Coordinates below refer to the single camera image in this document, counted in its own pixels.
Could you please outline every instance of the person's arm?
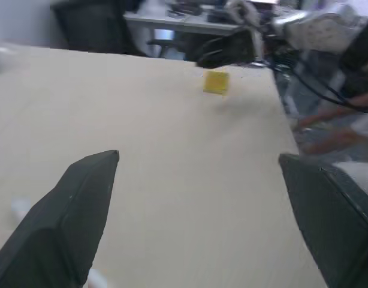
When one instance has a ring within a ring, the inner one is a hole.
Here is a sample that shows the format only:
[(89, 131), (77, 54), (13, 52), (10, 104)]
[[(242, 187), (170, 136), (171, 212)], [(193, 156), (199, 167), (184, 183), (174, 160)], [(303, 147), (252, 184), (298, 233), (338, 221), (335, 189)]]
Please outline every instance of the person's arm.
[(365, 140), (364, 136), (358, 135), (352, 129), (347, 128), (333, 133), (323, 142), (310, 145), (302, 151), (305, 154), (325, 154), (335, 150), (343, 150)]
[[(368, 94), (355, 97), (350, 101), (352, 105), (355, 106), (368, 106)], [(313, 124), (321, 121), (329, 121), (334, 118), (344, 117), (346, 115), (358, 113), (356, 110), (338, 106), (336, 110), (322, 112), (317, 115), (306, 117), (298, 123), (296, 130), (307, 128)]]

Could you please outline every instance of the wall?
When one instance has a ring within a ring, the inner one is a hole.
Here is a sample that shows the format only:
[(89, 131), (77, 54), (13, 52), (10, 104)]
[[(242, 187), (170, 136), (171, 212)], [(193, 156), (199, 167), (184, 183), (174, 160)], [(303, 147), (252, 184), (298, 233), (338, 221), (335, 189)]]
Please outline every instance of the wall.
[(16, 44), (65, 47), (51, 0), (0, 0), (0, 38)]

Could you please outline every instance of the person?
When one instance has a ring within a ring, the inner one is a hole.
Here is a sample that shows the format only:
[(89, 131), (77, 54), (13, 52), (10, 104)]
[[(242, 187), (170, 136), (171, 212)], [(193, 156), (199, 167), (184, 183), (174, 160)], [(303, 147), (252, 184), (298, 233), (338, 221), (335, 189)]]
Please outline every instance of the person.
[[(368, 93), (353, 98), (350, 103), (355, 106), (368, 107)], [(335, 109), (301, 119), (295, 130), (302, 130), (322, 121), (329, 121), (355, 113), (358, 112), (347, 107), (337, 106)], [(337, 129), (322, 142), (313, 143), (301, 150), (305, 154), (325, 154), (335, 150), (342, 150), (361, 142), (368, 142), (368, 114), (360, 117), (350, 127)]]

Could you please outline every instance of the yellow block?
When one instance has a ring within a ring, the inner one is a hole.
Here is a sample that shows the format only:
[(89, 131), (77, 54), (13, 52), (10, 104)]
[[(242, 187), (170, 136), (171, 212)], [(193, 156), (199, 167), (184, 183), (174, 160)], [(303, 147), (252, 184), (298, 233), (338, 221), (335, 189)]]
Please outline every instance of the yellow block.
[(226, 72), (207, 71), (204, 92), (225, 94), (229, 87), (230, 75)]

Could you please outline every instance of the white desk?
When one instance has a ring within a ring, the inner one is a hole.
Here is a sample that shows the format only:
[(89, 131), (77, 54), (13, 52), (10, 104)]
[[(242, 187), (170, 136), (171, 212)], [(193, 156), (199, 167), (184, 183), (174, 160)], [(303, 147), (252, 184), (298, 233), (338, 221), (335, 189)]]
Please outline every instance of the white desk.
[(269, 70), (18, 48), (0, 74), (0, 247), (73, 162), (120, 151), (94, 267), (115, 287), (322, 288), (277, 164), (296, 152)]
[(206, 12), (200, 16), (185, 16), (181, 19), (175, 19), (167, 16), (165, 6), (151, 8), (147, 13), (127, 12), (124, 18), (132, 26), (212, 35), (228, 35), (231, 30), (237, 27), (237, 25), (207, 22)]

